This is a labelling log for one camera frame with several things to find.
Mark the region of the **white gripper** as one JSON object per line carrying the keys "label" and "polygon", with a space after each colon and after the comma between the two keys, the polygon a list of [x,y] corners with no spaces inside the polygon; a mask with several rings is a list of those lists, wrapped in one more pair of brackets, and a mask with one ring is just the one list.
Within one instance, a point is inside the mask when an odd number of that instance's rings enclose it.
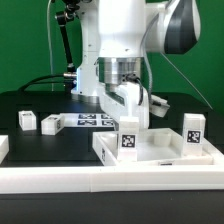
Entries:
{"label": "white gripper", "polygon": [[106,86],[98,85],[101,109],[117,123],[122,116],[137,117],[141,129],[149,127],[148,93],[139,84],[127,82],[115,87],[114,92],[107,92]]}

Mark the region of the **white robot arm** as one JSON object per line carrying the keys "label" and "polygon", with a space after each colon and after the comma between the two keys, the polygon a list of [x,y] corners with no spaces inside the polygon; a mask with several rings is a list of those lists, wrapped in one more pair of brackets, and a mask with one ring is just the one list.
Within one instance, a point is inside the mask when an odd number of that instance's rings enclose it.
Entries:
{"label": "white robot arm", "polygon": [[98,103],[119,121],[149,127],[151,89],[137,82],[151,72],[147,54],[184,54],[198,42],[196,0],[80,0],[83,56],[77,69],[77,100]]}

